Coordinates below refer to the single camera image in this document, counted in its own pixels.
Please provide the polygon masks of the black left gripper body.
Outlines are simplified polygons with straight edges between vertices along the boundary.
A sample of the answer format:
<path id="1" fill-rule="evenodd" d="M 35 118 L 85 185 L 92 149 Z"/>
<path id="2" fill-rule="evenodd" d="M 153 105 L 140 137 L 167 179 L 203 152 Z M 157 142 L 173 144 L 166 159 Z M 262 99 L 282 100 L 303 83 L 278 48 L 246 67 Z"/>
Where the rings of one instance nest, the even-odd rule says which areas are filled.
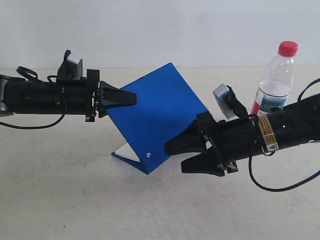
<path id="1" fill-rule="evenodd" d="M 59 70 L 56 83 L 66 100 L 66 114 L 84 115 L 86 122 L 94 122 L 99 82 L 100 71 L 96 69 L 87 69 L 86 76 L 80 79 L 71 78 L 67 71 Z"/>

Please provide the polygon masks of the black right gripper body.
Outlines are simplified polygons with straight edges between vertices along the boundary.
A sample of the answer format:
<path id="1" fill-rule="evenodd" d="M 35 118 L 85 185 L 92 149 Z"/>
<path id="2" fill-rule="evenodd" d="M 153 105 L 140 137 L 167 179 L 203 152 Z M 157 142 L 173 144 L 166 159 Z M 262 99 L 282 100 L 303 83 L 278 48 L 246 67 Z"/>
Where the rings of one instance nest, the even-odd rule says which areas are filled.
<path id="1" fill-rule="evenodd" d="M 263 154 L 264 141 L 256 114 L 216 122 L 214 126 L 203 127 L 202 131 L 211 143 L 202 153 L 215 154 L 224 172 L 236 173 L 239 171 L 237 161 Z"/>

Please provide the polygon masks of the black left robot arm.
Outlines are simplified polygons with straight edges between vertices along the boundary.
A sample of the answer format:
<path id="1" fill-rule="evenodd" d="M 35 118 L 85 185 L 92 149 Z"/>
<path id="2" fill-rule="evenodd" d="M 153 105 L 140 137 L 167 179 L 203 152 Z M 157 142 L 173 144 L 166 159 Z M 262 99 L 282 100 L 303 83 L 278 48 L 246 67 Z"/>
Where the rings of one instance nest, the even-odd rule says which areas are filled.
<path id="1" fill-rule="evenodd" d="M 0 115 L 83 115 L 86 122 L 103 118 L 108 110 L 137 104 L 137 94 L 116 88 L 89 69 L 79 79 L 59 74 L 53 82 L 29 75 L 0 76 Z"/>

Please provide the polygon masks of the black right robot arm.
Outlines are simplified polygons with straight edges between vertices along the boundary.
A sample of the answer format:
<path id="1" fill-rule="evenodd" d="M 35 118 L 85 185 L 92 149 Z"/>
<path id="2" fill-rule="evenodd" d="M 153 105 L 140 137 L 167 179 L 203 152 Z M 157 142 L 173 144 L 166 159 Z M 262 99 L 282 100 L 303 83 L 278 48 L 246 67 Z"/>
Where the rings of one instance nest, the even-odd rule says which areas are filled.
<path id="1" fill-rule="evenodd" d="M 169 155 L 196 153 L 181 171 L 223 177 L 238 171 L 237 161 L 320 139 L 320 96 L 299 99 L 258 117 L 215 121 L 209 111 L 197 114 L 180 134 L 164 144 Z"/>

